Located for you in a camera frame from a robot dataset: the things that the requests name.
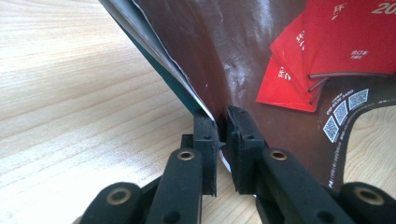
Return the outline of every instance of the clamp jaw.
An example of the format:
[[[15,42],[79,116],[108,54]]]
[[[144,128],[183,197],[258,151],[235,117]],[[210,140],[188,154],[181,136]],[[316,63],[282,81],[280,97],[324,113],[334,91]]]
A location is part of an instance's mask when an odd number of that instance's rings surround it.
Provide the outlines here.
[[[142,189],[117,183],[103,189],[80,220],[86,223],[200,223],[202,195],[216,196],[222,148],[235,189],[256,196],[263,223],[396,223],[396,201],[364,183],[338,193],[323,188],[288,151],[270,148],[249,113],[228,107],[226,147],[216,124],[194,115],[194,134],[183,134],[163,176]]]

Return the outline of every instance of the red book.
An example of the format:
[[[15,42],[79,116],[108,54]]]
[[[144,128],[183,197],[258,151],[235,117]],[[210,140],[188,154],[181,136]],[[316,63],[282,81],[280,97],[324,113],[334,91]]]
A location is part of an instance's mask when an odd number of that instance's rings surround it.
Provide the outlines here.
[[[318,88],[320,79],[309,79],[303,67],[303,52],[305,48],[304,13],[292,21],[276,38],[270,49],[273,58],[282,64],[292,77],[293,84],[311,101]]]
[[[391,75],[396,2],[308,0],[305,64],[310,77]]]
[[[293,83],[289,71],[271,58],[256,99],[259,103],[315,112],[317,100],[309,103]]]

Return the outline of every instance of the wooden surface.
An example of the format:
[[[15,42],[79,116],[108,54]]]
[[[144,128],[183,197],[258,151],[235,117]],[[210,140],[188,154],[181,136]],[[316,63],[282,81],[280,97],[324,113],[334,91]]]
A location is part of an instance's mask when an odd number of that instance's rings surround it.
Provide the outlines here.
[[[72,223],[119,181],[163,172],[192,115],[93,0],[0,2],[0,223]],[[346,180],[396,196],[396,108],[365,114]],[[218,170],[203,223],[259,223]]]

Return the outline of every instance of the wood grain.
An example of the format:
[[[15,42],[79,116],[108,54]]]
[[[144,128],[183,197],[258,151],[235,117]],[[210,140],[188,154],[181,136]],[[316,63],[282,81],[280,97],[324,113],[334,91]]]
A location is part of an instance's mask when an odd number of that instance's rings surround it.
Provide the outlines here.
[[[1,1],[0,40],[1,223],[72,223],[102,188],[159,176],[192,132],[192,115],[97,1]],[[357,121],[346,180],[395,196],[394,121],[395,107]],[[222,164],[218,185],[203,223],[260,222]]]

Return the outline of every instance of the red cover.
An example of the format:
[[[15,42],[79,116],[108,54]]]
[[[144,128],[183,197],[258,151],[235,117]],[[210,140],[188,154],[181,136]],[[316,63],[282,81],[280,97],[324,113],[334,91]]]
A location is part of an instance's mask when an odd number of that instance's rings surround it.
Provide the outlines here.
[[[304,13],[292,21],[276,38],[270,49],[273,58],[282,64],[292,77],[291,81],[302,93],[307,101],[311,101],[319,88],[315,87],[320,79],[309,79],[303,69],[304,42]]]
[[[309,104],[294,85],[293,77],[290,76],[287,68],[281,66],[274,58],[268,63],[256,101],[307,112],[315,112],[317,102]]]
[[[352,72],[391,75],[396,70],[394,1],[341,3],[337,0],[335,6],[322,0],[312,2],[308,1],[307,5],[309,23],[306,27],[309,36],[306,64],[311,77]]]

